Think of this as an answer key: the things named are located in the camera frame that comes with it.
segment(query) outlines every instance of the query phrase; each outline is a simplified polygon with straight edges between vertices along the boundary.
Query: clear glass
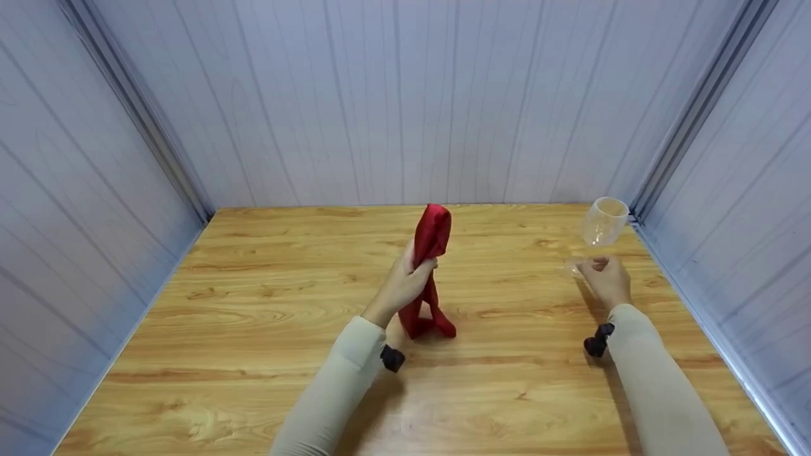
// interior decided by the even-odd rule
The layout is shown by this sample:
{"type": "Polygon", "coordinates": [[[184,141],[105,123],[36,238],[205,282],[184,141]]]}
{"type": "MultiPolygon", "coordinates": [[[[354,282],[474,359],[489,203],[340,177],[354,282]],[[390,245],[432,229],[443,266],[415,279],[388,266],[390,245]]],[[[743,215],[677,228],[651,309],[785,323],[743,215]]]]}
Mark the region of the clear glass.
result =
{"type": "Polygon", "coordinates": [[[581,235],[586,245],[604,246],[620,237],[628,220],[628,206],[622,201],[604,196],[598,198],[583,218],[581,235]]]}

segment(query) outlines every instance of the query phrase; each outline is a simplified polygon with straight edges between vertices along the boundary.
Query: folded red napkin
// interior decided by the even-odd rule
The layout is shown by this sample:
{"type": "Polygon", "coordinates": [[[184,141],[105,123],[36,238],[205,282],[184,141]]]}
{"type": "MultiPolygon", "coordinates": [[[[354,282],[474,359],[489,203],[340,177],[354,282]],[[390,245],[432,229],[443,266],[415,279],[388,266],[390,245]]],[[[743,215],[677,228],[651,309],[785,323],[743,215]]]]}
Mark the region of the folded red napkin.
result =
{"type": "MultiPolygon", "coordinates": [[[[451,236],[451,213],[438,204],[429,204],[423,218],[419,219],[417,232],[414,234],[414,267],[428,258],[442,256],[451,236]]],[[[456,337],[456,327],[440,310],[440,297],[436,293],[434,273],[428,278],[423,292],[414,302],[402,308],[398,314],[403,329],[414,339],[426,333],[434,326],[448,338],[456,337]],[[431,308],[431,319],[420,318],[419,309],[423,301],[431,308]]]]}

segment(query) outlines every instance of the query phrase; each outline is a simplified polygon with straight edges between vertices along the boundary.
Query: wrist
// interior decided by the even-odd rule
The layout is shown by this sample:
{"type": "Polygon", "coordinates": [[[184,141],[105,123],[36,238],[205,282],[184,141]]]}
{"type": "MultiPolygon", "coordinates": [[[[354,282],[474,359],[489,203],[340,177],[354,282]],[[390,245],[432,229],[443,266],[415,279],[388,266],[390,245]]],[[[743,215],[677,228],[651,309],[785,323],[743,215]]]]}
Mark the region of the wrist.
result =
{"type": "Polygon", "coordinates": [[[396,312],[389,310],[388,306],[383,305],[380,301],[375,299],[366,306],[360,316],[364,320],[369,321],[380,328],[386,329],[388,323],[392,320],[392,318],[394,318],[395,313],[396,312]]]}
{"type": "Polygon", "coordinates": [[[630,304],[633,306],[633,301],[631,300],[630,296],[620,296],[613,299],[606,299],[605,301],[603,301],[603,304],[605,304],[606,309],[608,309],[608,311],[610,312],[614,310],[615,307],[621,304],[630,304]]]}

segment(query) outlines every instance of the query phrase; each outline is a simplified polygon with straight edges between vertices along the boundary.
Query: hand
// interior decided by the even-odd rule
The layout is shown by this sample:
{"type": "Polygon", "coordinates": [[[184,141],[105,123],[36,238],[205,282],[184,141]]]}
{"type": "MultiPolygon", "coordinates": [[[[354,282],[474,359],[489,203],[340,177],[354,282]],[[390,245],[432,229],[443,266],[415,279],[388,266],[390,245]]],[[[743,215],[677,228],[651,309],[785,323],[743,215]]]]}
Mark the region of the hand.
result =
{"type": "Polygon", "coordinates": [[[577,263],[577,268],[609,311],[622,303],[633,304],[631,276],[618,256],[600,256],[582,261],[577,263]]]}
{"type": "Polygon", "coordinates": [[[405,250],[394,261],[388,271],[386,281],[380,287],[375,298],[366,307],[361,316],[380,328],[385,328],[389,321],[406,304],[413,301],[423,288],[431,271],[436,269],[436,258],[423,261],[414,269],[414,240],[410,240],[405,250]]]}

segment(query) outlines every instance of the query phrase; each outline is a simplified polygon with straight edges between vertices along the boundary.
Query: wine glass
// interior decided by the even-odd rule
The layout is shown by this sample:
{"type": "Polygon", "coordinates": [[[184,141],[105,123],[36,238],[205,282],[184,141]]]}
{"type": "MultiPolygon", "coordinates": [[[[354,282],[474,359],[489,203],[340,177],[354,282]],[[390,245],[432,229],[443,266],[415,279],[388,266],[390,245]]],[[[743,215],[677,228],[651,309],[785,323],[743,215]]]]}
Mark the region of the wine glass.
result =
{"type": "MultiPolygon", "coordinates": [[[[580,227],[581,237],[587,247],[586,257],[594,256],[590,253],[593,253],[595,247],[610,245],[620,237],[629,213],[628,205],[610,196],[598,198],[591,205],[583,217],[580,227]]],[[[569,269],[572,274],[580,275],[577,263],[585,259],[572,258],[569,261],[569,269]]]]}

